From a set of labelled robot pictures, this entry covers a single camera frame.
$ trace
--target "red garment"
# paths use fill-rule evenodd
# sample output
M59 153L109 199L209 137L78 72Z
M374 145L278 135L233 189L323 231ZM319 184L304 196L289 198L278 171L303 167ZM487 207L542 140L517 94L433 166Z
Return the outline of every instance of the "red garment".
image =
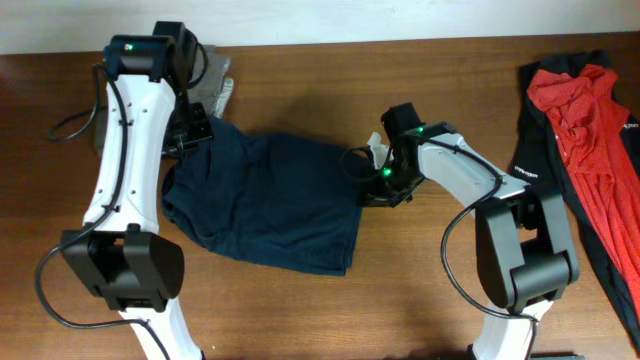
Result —
M620 139L629 110L611 98L615 72L580 76L539 70L527 91L546 113L571 183L640 309L640 180Z

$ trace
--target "white wall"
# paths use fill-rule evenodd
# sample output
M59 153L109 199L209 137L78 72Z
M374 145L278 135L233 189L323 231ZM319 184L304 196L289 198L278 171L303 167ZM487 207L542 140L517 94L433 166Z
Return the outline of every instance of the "white wall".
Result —
M0 53L102 50L156 20L220 46L566 34L640 30L640 0L0 0Z

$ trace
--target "wooden tabletop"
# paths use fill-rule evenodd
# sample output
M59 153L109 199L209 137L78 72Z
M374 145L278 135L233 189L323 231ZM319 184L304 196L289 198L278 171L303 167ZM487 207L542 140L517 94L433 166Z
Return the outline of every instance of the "wooden tabletop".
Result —
M426 122L448 121L505 168L520 111L516 69L545 55L607 49L619 100L640 113L639 33L225 48L236 90L227 120L247 132L283 131L341 145L383 132L380 115L412 101ZM0 357L141 359L130 328L78 331L49 318L33 271L63 229L89 205L99 159L91 136L45 140L61 118L89 108L99 53L0 57ZM163 172L169 166L163 165ZM161 217L161 235L186 256L181 303L209 359L382 359L464 350L483 315L449 284L439 242L461 207L426 183L410 204L365 209L354 265L344 278L251 265L208 253ZM536 352L588 359L635 353L573 229L580 280L547 313ZM486 301L475 270L473 221L450 244L455 273ZM79 322L117 318L56 258L44 277L62 314Z

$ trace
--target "dark blue garment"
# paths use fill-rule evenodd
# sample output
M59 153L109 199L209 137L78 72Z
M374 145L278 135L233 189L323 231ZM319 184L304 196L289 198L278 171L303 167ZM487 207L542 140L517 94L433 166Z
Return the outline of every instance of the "dark blue garment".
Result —
M165 178L163 209L220 255L312 274L351 266L362 208L339 167L344 149L291 135L251 138L211 120L215 139ZM347 170L370 168L348 154Z

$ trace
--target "wooden surface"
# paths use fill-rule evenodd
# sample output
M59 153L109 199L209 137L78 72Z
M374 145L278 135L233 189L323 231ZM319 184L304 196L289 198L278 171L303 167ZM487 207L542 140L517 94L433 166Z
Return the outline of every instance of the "wooden surface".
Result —
M220 51L233 56L236 80L227 119L242 130L361 145L372 131L382 132L379 119L386 109L412 101L423 121L455 124L475 150L504 168L516 144L518 65L555 52L606 48L620 75L619 99L637 114L638 43L640 34L629 33ZM33 290L37 260L61 230L80 225L99 169L90 136L52 145L46 131L92 104L90 65L100 58L0 57L3 359L143 358L131 329L64 328L45 315ZM344 278L223 258L191 243L164 218L161 234L185 251L180 298L207 358L381 359L463 350L478 335L483 315L457 295L438 256L442 232L459 210L433 183L411 204L365 209L354 266ZM466 220L454 234L450 258L463 286L484 302L472 224ZM577 240L576 246L581 278L544 318L536 351L634 358ZM70 319L117 317L88 295L59 258L48 266L45 284L55 307Z

